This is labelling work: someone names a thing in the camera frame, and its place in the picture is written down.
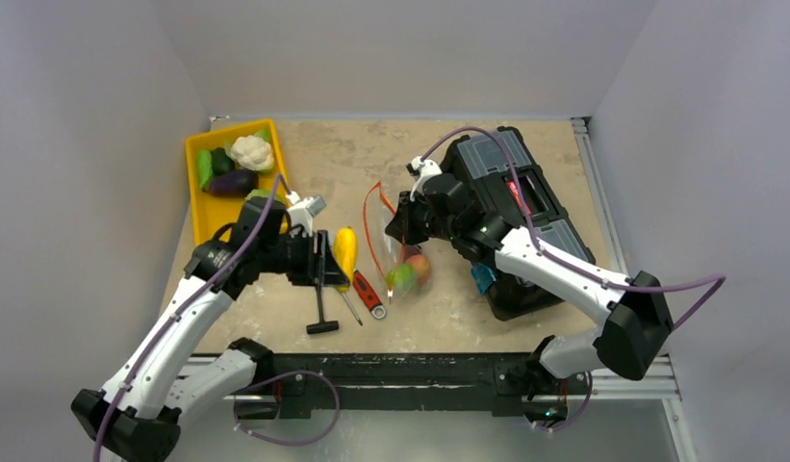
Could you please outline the purple eggplant toy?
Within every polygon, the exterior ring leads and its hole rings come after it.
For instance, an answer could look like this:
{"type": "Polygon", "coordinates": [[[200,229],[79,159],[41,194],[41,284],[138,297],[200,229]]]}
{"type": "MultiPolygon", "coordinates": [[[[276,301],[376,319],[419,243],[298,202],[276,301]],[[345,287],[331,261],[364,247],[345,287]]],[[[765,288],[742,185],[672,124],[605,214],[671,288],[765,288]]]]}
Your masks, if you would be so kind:
{"type": "Polygon", "coordinates": [[[248,169],[234,169],[215,176],[206,192],[216,197],[246,197],[258,187],[258,174],[248,169]]]}

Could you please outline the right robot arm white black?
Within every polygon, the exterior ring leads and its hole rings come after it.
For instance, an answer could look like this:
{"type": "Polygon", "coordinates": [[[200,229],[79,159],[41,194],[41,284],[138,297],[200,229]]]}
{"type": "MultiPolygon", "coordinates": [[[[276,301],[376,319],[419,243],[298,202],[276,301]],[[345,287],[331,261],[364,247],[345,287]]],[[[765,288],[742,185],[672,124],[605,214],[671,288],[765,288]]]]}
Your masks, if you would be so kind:
{"type": "Polygon", "coordinates": [[[402,192],[385,232],[403,244],[441,239],[466,260],[520,279],[569,302],[595,328],[553,337],[529,362],[526,377],[548,392],[576,372],[606,368],[640,380],[659,355],[675,324],[663,286],[652,274],[602,269],[553,244],[534,239],[525,225],[485,210],[470,188],[449,174],[402,192]]]}

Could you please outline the bright green cabbage toy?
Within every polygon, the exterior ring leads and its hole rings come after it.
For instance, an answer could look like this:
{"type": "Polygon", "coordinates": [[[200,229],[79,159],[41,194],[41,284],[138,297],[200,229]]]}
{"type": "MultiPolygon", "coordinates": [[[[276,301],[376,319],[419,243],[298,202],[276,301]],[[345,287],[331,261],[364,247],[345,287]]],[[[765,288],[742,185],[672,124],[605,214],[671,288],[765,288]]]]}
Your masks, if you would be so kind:
{"type": "Polygon", "coordinates": [[[386,275],[389,292],[392,295],[407,295],[420,288],[419,274],[414,266],[402,263],[391,269],[386,275]]]}

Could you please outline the red peach toy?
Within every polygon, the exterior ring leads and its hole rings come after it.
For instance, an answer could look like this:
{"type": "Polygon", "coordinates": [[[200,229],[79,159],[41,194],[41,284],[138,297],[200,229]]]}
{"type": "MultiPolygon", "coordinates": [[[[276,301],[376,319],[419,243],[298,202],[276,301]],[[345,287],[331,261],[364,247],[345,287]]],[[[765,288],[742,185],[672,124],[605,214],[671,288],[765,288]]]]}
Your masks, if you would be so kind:
{"type": "Polygon", "coordinates": [[[432,273],[432,267],[429,260],[424,255],[413,255],[405,261],[405,264],[412,268],[420,286],[428,282],[432,273]]]}

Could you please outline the clear zip top bag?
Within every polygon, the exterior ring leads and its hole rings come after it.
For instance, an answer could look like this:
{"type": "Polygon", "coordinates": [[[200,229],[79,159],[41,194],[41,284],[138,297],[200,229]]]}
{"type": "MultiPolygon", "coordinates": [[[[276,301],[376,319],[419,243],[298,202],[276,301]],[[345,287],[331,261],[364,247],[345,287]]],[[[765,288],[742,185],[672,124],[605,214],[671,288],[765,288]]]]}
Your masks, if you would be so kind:
{"type": "Polygon", "coordinates": [[[386,275],[397,265],[416,254],[427,256],[419,245],[401,244],[385,234],[385,227],[395,214],[395,206],[384,194],[380,181],[375,182],[365,195],[361,209],[363,230],[370,258],[374,265],[374,274],[383,291],[385,300],[398,303],[405,300],[417,300],[427,295],[431,288],[431,276],[428,282],[407,295],[392,295],[387,287],[386,275]]]}

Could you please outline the yellow plastic tray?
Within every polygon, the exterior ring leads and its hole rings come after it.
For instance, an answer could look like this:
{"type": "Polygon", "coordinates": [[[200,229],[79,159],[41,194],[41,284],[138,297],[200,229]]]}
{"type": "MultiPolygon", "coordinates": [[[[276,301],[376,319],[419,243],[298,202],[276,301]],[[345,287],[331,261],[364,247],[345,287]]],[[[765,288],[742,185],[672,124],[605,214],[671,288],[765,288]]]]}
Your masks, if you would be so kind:
{"type": "Polygon", "coordinates": [[[244,203],[243,198],[216,197],[199,188],[196,167],[198,152],[224,147],[238,137],[255,135],[257,132],[264,132],[267,135],[274,156],[273,170],[270,173],[258,174],[258,188],[269,190],[277,174],[281,174],[290,186],[291,181],[286,171],[276,124],[270,118],[230,125],[227,123],[224,125],[213,124],[209,132],[192,135],[186,139],[185,159],[190,190],[189,215],[195,244],[202,244],[209,240],[221,226],[228,222],[234,222],[244,203]]]}

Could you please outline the green pepper toy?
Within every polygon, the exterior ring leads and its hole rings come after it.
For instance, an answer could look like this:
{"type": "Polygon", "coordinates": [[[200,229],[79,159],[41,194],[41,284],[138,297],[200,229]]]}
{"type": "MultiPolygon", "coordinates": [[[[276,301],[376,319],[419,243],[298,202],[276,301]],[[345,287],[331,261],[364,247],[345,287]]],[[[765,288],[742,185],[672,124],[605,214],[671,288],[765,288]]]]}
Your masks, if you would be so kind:
{"type": "Polygon", "coordinates": [[[210,182],[214,179],[213,157],[210,150],[199,150],[196,156],[196,174],[198,187],[201,191],[207,191],[210,182]]]}

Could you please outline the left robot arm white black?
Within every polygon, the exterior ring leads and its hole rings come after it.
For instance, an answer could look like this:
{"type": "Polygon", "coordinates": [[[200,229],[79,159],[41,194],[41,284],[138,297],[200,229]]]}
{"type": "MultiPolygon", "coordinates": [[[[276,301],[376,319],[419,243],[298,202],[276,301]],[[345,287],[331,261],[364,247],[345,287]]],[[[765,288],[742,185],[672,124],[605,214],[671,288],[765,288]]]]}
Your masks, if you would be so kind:
{"type": "Polygon", "coordinates": [[[97,461],[164,461],[183,427],[234,392],[277,392],[293,372],[278,372],[273,352],[241,338],[203,369],[181,376],[215,321],[263,273],[285,275],[294,286],[347,283],[325,230],[313,228],[326,204],[291,192],[288,205],[253,197],[238,219],[198,245],[174,296],[145,339],[99,390],[81,390],[71,410],[94,441],[97,461]]]}

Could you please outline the yellow corn toy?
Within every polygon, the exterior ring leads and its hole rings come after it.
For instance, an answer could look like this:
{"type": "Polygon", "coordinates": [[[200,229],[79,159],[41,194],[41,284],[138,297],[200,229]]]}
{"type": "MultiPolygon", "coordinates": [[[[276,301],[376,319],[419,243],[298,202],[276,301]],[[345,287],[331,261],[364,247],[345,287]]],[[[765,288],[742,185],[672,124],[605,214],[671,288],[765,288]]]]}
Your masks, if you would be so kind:
{"type": "Polygon", "coordinates": [[[358,259],[358,239],[356,232],[351,227],[338,230],[332,242],[332,253],[342,272],[348,278],[348,283],[338,287],[338,291],[346,293],[354,279],[358,259]]]}

